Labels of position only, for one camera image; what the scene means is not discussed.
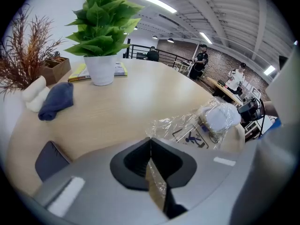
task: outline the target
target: white flower pot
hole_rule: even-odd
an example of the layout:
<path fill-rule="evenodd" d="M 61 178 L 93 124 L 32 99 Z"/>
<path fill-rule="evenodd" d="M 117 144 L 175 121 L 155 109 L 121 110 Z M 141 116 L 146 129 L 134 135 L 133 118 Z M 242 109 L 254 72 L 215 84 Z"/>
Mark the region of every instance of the white flower pot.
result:
<path fill-rule="evenodd" d="M 84 57 L 86 68 L 93 83 L 105 86 L 113 82 L 117 55 L 103 57 Z"/>
<path fill-rule="evenodd" d="M 25 101 L 26 107 L 38 113 L 46 100 L 50 89 L 46 87 L 46 79 L 40 76 L 28 88 L 22 91 L 22 98 Z"/>

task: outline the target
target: black railing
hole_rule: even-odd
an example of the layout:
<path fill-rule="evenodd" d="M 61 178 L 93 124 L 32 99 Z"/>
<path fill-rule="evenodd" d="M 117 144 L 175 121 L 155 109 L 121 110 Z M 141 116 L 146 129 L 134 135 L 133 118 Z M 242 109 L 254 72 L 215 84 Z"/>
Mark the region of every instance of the black railing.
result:
<path fill-rule="evenodd" d="M 144 59 L 146 57 L 147 52 L 149 52 L 150 47 L 131 44 L 130 47 L 127 49 L 125 57 L 126 58 L 136 58 L 136 59 Z M 160 49 L 156 49 L 159 53 L 159 60 L 160 62 L 174 67 L 175 61 L 181 62 L 185 61 L 188 62 L 189 59 L 176 55 L 174 53 L 166 52 Z"/>

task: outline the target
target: brick wall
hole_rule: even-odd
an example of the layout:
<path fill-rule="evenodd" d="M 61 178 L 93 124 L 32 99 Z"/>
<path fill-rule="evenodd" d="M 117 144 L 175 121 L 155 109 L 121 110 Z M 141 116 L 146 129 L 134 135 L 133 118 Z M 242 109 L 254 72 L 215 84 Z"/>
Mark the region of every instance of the brick wall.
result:
<path fill-rule="evenodd" d="M 159 40 L 157 48 L 180 55 L 185 58 L 191 58 L 196 49 L 196 44 L 181 41 L 175 41 L 175 43 L 172 44 L 167 42 L 167 40 Z M 228 72 L 234 68 L 239 68 L 239 65 L 241 63 L 235 58 L 212 48 L 207 49 L 207 54 L 209 56 L 209 63 L 205 68 L 205 73 L 203 75 L 211 77 L 216 81 L 223 80 L 224 82 L 226 82 L 228 79 Z M 251 85 L 261 91 L 262 100 L 269 101 L 270 99 L 265 92 L 265 89 L 268 86 L 267 82 L 265 82 L 256 72 L 248 67 L 246 68 L 244 73 L 246 81 L 251 82 Z"/>

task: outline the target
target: folded cloth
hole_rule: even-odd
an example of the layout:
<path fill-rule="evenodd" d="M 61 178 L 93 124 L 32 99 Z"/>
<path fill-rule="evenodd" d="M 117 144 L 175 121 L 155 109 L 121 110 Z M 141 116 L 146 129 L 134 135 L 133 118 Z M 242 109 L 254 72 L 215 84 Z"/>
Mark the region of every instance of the folded cloth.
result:
<path fill-rule="evenodd" d="M 51 121 L 56 117 L 57 112 L 73 106 L 73 84 L 60 82 L 48 93 L 41 110 L 38 113 L 40 120 Z"/>

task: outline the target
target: wooden box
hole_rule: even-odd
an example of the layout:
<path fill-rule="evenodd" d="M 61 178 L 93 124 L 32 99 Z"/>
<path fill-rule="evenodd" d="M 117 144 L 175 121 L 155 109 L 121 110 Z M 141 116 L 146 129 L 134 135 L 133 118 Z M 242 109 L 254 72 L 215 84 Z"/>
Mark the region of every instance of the wooden box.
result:
<path fill-rule="evenodd" d="M 47 86 L 57 83 L 68 71 L 71 70 L 69 58 L 59 57 L 64 61 L 45 60 L 47 67 L 43 69 L 41 75 L 45 77 Z"/>

